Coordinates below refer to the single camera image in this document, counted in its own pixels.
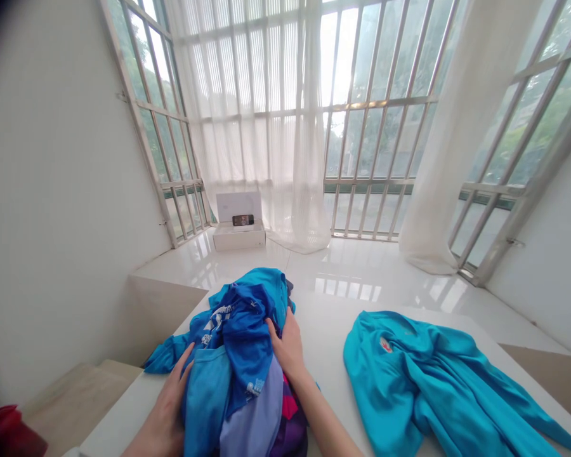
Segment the window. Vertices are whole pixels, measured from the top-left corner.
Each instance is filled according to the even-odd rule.
[[[333,235],[397,239],[465,7],[324,1],[324,197]]]
[[[209,225],[162,0],[102,0],[173,247]]]
[[[508,225],[523,218],[518,202],[536,198],[531,185],[542,161],[566,153],[554,140],[571,123],[571,0],[544,0],[518,68],[452,222],[451,251],[478,284],[499,260]]]

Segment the smartphone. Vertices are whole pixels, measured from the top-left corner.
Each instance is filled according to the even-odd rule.
[[[236,227],[240,225],[254,225],[254,215],[233,216],[233,225]]]

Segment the hand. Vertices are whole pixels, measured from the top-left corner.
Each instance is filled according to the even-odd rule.
[[[281,339],[275,332],[275,326],[270,319],[266,320],[268,332],[271,334],[273,351],[288,378],[297,378],[306,373],[303,360],[303,342],[300,339],[300,328],[290,308],[285,316],[284,330]]]
[[[178,363],[169,374],[157,402],[146,422],[122,457],[171,457],[181,456],[184,450],[184,426],[180,416],[182,398],[188,375],[194,361],[182,373],[182,367],[192,352],[195,343],[184,351]]]

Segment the window frame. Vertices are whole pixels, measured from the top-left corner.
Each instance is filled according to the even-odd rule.
[[[350,234],[353,234],[358,239],[372,239],[372,240],[387,240],[387,241],[397,241],[398,239],[398,232],[396,231],[396,226],[398,223],[398,217],[400,210],[402,208],[402,203],[404,201],[404,195],[410,192],[411,186],[414,185],[416,178],[410,177],[410,171],[412,164],[414,163],[415,156],[417,154],[417,146],[419,145],[419,139],[421,137],[421,132],[423,132],[424,126],[426,125],[427,115],[430,110],[432,104],[438,102],[438,96],[434,94],[435,83],[438,76],[438,73],[443,65],[443,56],[445,53],[445,49],[449,43],[449,38],[451,36],[451,32],[453,30],[453,24],[455,22],[455,17],[457,12],[459,12],[459,7],[461,5],[460,0],[454,0],[451,4],[449,15],[447,22],[445,24],[444,31],[442,33],[442,38],[440,40],[440,47],[438,49],[438,53],[436,54],[436,62],[433,67],[433,71],[431,73],[428,90],[426,96],[412,96],[412,92],[414,89],[414,82],[417,74],[417,70],[419,68],[419,61],[421,59],[421,54],[423,52],[423,47],[426,43],[426,34],[428,30],[428,26],[430,24],[431,19],[431,12],[433,11],[434,0],[428,0],[423,22],[421,26],[421,31],[419,38],[416,43],[416,48],[414,51],[414,59],[412,61],[412,68],[409,75],[409,80],[407,83],[405,97],[403,98],[390,98],[391,89],[393,87],[393,80],[395,78],[395,73],[397,69],[398,57],[400,54],[400,47],[402,45],[402,38],[404,35],[404,28],[406,25],[406,19],[409,9],[410,0],[404,0],[402,6],[402,12],[400,14],[400,21],[398,24],[398,33],[395,41],[395,47],[393,50],[393,56],[391,57],[390,63],[390,71],[387,80],[387,87],[385,89],[385,96],[383,100],[371,100],[372,96],[372,84],[374,82],[375,70],[376,70],[376,62],[377,56],[379,53],[379,45],[381,41],[381,32],[383,30],[383,20],[384,14],[386,9],[386,4],[388,1],[392,0],[365,0],[365,1],[349,1],[349,0],[340,0],[340,1],[333,1],[329,3],[322,4],[322,15],[326,15],[329,13],[336,12],[337,15],[337,22],[336,22],[336,39],[334,45],[334,60],[332,61],[332,79],[331,79],[331,99],[329,105],[324,106],[324,113],[328,113],[327,117],[327,134],[325,136],[325,145],[324,145],[324,195],[327,189],[331,189],[332,186],[336,185],[336,190],[334,192],[334,207],[332,211],[332,218],[331,218],[331,234],[334,237],[351,237]],[[368,87],[366,92],[366,99],[364,102],[359,103],[352,103],[351,98],[353,94],[353,83],[354,83],[354,76],[355,76],[355,67],[357,63],[357,53],[358,53],[358,45],[360,42],[360,27],[362,23],[362,13],[363,8],[372,4],[380,4],[381,9],[379,12],[379,20],[377,23],[377,31],[376,36],[374,38],[374,49],[372,54],[372,62],[369,71],[369,81]],[[351,59],[351,79],[350,85],[347,95],[347,102],[345,104],[334,105],[334,84],[336,78],[336,66],[337,66],[337,57],[338,57],[338,50],[339,50],[339,35],[340,35],[340,24],[341,24],[341,17],[343,15],[343,11],[347,10],[348,8],[358,7],[358,17],[357,17],[357,26],[356,26],[356,33],[355,33],[355,45],[353,49],[353,57]],[[398,125],[397,136],[395,138],[395,142],[393,145],[393,154],[390,158],[390,163],[388,166],[386,178],[377,178],[374,176],[376,171],[376,164],[379,157],[379,149],[381,145],[381,138],[383,136],[383,129],[385,126],[387,110],[390,107],[403,107],[402,114],[400,117],[400,122]],[[394,178],[391,176],[393,172],[393,166],[395,163],[395,159],[398,152],[398,145],[400,143],[400,139],[402,137],[402,131],[404,130],[406,115],[408,113],[408,109],[413,106],[423,106],[423,113],[421,114],[421,118],[419,121],[419,127],[414,135],[414,140],[412,142],[411,154],[408,158],[408,162],[406,165],[405,173],[403,178]],[[382,109],[381,113],[381,124],[378,130],[376,144],[374,146],[374,153],[372,157],[372,169],[370,172],[369,177],[367,178],[359,178],[358,171],[360,165],[360,158],[362,152],[362,142],[364,140],[364,132],[366,127],[366,122],[368,120],[368,115],[370,109]],[[362,130],[360,132],[360,141],[356,146],[357,149],[357,157],[356,157],[356,164],[353,173],[353,178],[343,178],[343,158],[345,155],[345,148],[346,148],[346,137],[348,132],[348,123],[350,113],[356,110],[364,110],[364,118],[362,121]],[[339,171],[337,178],[330,178],[327,176],[327,162],[328,162],[328,155],[329,155],[329,143],[330,143],[330,129],[332,126],[332,115],[335,112],[345,112],[345,123],[343,127],[343,137],[341,140],[341,151],[340,151],[340,159],[339,159]],[[360,227],[358,230],[351,230],[350,229],[350,222],[351,222],[351,210],[353,208],[353,199],[356,194],[356,187],[357,186],[367,186],[367,190],[364,197],[364,206],[362,209],[362,215],[360,219]],[[370,200],[370,195],[372,194],[372,186],[373,185],[384,185],[383,193],[381,196],[381,202],[379,204],[379,210],[376,217],[376,221],[374,226],[371,230],[364,230],[364,224],[367,216],[367,209]],[[338,201],[339,201],[339,194],[341,190],[341,186],[351,186],[351,192],[349,195],[349,204],[347,209],[347,216],[345,221],[345,228],[336,228],[336,218],[338,213]],[[383,217],[383,209],[385,200],[389,193],[389,188],[395,187],[396,189],[400,189],[398,195],[398,202],[395,207],[395,212],[393,214],[393,218],[391,220],[390,228],[388,232],[379,231],[379,226],[381,224],[381,219]]]
[[[163,0],[145,0],[152,2],[155,12],[162,11],[163,19],[166,24],[161,24],[153,17],[151,17],[144,9],[144,0],[116,0],[121,8],[126,22],[127,31],[129,34],[129,39],[131,40],[131,46],[133,48],[133,53],[136,60],[136,65],[140,73],[141,82],[143,85],[144,92],[146,94],[147,101],[137,99],[135,91],[133,89],[133,82],[129,75],[129,70],[127,68],[124,52],[121,49],[121,44],[119,36],[114,24],[112,14],[110,12],[110,6],[108,5],[109,0],[98,0],[100,8],[104,17],[104,26],[106,33],[108,35],[108,41],[111,42],[110,49],[116,59],[118,64],[119,73],[121,76],[121,81],[124,86],[124,91],[122,98],[126,103],[129,104],[131,109],[131,114],[133,116],[135,130],[140,139],[143,149],[143,156],[146,162],[147,168],[152,177],[153,185],[155,188],[155,193],[159,200],[159,207],[161,209],[161,215],[163,217],[162,224],[167,228],[167,234],[173,249],[177,248],[183,244],[186,240],[196,235],[198,232],[204,230],[210,226],[211,214],[209,211],[209,203],[207,201],[207,196],[204,191],[204,185],[202,179],[200,179],[200,174],[198,170],[198,160],[195,156],[192,143],[190,141],[190,132],[188,129],[188,118],[186,117],[185,106],[183,103],[183,97],[181,94],[181,81],[178,72],[178,62],[177,56],[173,52],[173,38],[169,31],[169,18],[168,13],[165,9]],[[150,89],[148,86],[147,77],[144,71],[144,63],[142,62],[140,56],[140,50],[138,49],[138,43],[136,40],[136,34],[134,33],[133,25],[131,22],[131,17],[129,12],[137,15],[143,22],[144,31],[146,39],[148,41],[148,54],[152,60],[152,66],[154,69],[154,74],[157,78],[157,84],[159,87],[160,102],[162,106],[153,103],[150,97]],[[174,96],[174,104],[176,111],[169,109],[167,104],[166,94],[163,87],[163,80],[161,78],[161,73],[159,72],[159,64],[157,62],[157,55],[154,49],[154,42],[150,31],[156,32],[161,40],[161,46],[164,52],[164,59],[167,64],[167,73],[169,77],[169,84],[171,85],[171,91]],[[161,182],[159,173],[157,171],[157,166],[152,155],[152,149],[150,147],[150,142],[148,140],[148,135],[146,133],[144,122],[141,116],[141,110],[145,109],[150,112],[152,116],[152,124],[154,126],[157,140],[159,143],[159,150],[161,153],[162,160],[165,165],[167,182]],[[165,116],[167,121],[167,128],[169,130],[169,135],[167,138],[163,138],[161,130],[159,129],[159,124],[157,123],[157,114]],[[188,162],[188,169],[190,170],[190,176],[192,179],[184,179],[186,170],[183,166],[180,155],[177,151],[176,138],[174,136],[174,126],[172,125],[172,119],[177,122],[180,127],[181,139],[183,141],[184,154]],[[173,179],[172,172],[169,168],[169,163],[166,155],[165,141],[170,141],[174,149],[174,154],[176,158],[177,171],[180,174],[180,180]],[[178,197],[185,195],[185,208],[181,208],[178,204]],[[195,199],[196,205],[190,204],[189,195],[192,195]],[[171,219],[171,214],[169,212],[169,207],[167,205],[167,200],[173,198],[173,202],[176,208],[178,223],[181,228],[182,235],[178,236],[176,234],[176,226]],[[185,223],[185,215],[190,218],[190,228],[187,230],[187,225]],[[195,218],[198,218],[200,224],[196,224]]]
[[[490,197],[461,254],[458,255],[453,252],[453,255],[457,260],[457,266],[459,267],[460,274],[468,279],[474,286],[486,285],[494,273],[497,264],[505,255],[507,249],[510,246],[521,244],[516,240],[516,236],[518,236],[524,223],[530,216],[530,213],[542,197],[548,183],[554,178],[554,176],[556,176],[563,161],[571,152],[571,108],[569,108],[569,112],[560,123],[561,128],[551,139],[547,146],[545,155],[539,162],[538,169],[534,175],[530,177],[527,184],[508,185],[508,181],[514,172],[516,165],[527,148],[527,145],[535,133],[535,129],[539,125],[548,105],[553,99],[554,94],[563,79],[563,76],[571,64],[571,38],[566,48],[561,53],[545,58],[544,60],[539,60],[548,43],[552,31],[558,23],[566,3],[567,0],[556,0],[553,9],[548,16],[548,20],[538,37],[535,48],[530,55],[528,64],[526,64],[525,68],[514,75],[510,87],[514,84],[517,84],[518,86],[509,102],[507,111],[498,127],[497,133],[491,143],[482,167],[480,168],[480,172],[477,174],[476,180],[474,182],[465,182],[462,187],[462,191],[468,191],[469,196],[449,237],[449,248],[451,251],[453,243],[475,197],[478,195],[488,195]],[[512,120],[512,117],[516,112],[516,108],[524,94],[528,82],[534,76],[550,70],[554,70],[554,73],[551,76],[546,89],[539,98],[539,102],[535,107],[533,114],[530,116],[516,147],[512,151],[504,173],[497,184],[483,183],[483,177],[493,160],[499,143],[508,130],[509,122]],[[513,207],[503,226],[497,233],[496,238],[493,240],[488,251],[483,257],[483,260],[478,266],[474,266],[469,262],[469,255],[478,241],[482,230],[485,228],[489,217],[497,206],[497,202],[502,197],[513,200]]]

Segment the pile of clothes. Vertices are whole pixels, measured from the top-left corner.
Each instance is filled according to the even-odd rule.
[[[188,345],[195,361],[181,406],[184,455],[304,456],[306,418],[277,358],[265,319],[280,336],[292,284],[275,268],[255,268],[209,298],[190,331],[171,336],[145,364],[170,373]]]
[[[434,433],[448,456],[557,456],[571,435],[459,330],[362,312],[345,367],[377,456],[414,456]]]

